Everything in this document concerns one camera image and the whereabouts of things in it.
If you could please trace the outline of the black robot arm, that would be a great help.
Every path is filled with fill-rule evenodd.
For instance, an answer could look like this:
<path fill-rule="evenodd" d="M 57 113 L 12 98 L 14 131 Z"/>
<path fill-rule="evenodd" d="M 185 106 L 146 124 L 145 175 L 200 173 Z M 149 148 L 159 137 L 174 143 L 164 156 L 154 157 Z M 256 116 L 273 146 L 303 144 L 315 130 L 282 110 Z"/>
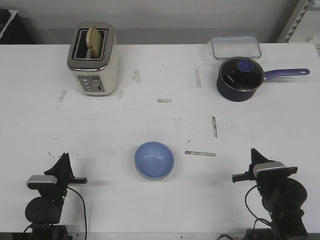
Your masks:
<path fill-rule="evenodd" d="M 84 185 L 86 177 L 75 177 L 70 156 L 63 153 L 54 166 L 42 175 L 32 175 L 26 182 L 31 190 L 37 190 L 40 196 L 32 199 L 25 208 L 25 218 L 30 222 L 26 229 L 32 229 L 30 240 L 72 240 L 67 226 L 60 225 L 62 210 L 68 190 L 79 196 L 83 204 L 84 237 L 88 235 L 86 204 L 84 198 L 72 185 Z"/>
<path fill-rule="evenodd" d="M 301 209 L 308 194 L 305 187 L 295 179 L 298 167 L 285 166 L 280 161 L 270 160 L 251 149 L 251 164 L 248 171 L 234 174 L 232 182 L 255 181 L 262 197 L 262 205 L 271 221 L 255 216 L 256 221 L 265 222 L 268 228 L 247 229 L 246 240 L 308 240 L 309 234 L 303 224 Z"/>

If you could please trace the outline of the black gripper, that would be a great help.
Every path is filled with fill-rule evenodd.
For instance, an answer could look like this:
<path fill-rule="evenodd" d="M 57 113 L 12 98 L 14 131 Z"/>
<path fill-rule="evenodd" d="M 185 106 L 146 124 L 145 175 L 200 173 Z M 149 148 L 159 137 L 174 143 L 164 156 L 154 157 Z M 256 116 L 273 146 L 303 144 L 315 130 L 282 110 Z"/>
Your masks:
<path fill-rule="evenodd" d="M 240 174 L 232 175 L 232 182 L 242 181 L 270 181 L 278 180 L 289 177 L 292 174 L 296 174 L 298 167 L 296 166 L 257 166 L 258 164 L 268 163 L 269 160 L 259 153 L 255 148 L 250 150 L 251 164 L 249 165 L 249 171 Z"/>
<path fill-rule="evenodd" d="M 57 184 L 46 189 L 39 189 L 42 197 L 49 200 L 62 200 L 67 195 L 67 188 L 70 184 L 86 184 L 86 177 L 75 177 L 71 168 L 70 157 L 68 153 L 63 153 L 54 166 L 44 172 L 45 175 L 57 178 Z"/>

